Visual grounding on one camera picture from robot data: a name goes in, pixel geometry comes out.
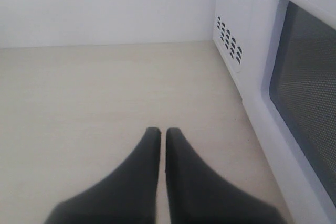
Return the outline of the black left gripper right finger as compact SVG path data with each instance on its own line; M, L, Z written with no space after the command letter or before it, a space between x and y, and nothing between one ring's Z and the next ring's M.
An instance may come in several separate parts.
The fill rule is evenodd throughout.
M166 132L171 223L285 223L280 212L219 176L179 128Z

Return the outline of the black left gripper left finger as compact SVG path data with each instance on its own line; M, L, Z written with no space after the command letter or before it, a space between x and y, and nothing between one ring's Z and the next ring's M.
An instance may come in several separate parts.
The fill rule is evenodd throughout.
M59 203L46 223L155 223L161 131L145 130L131 154L106 178Z

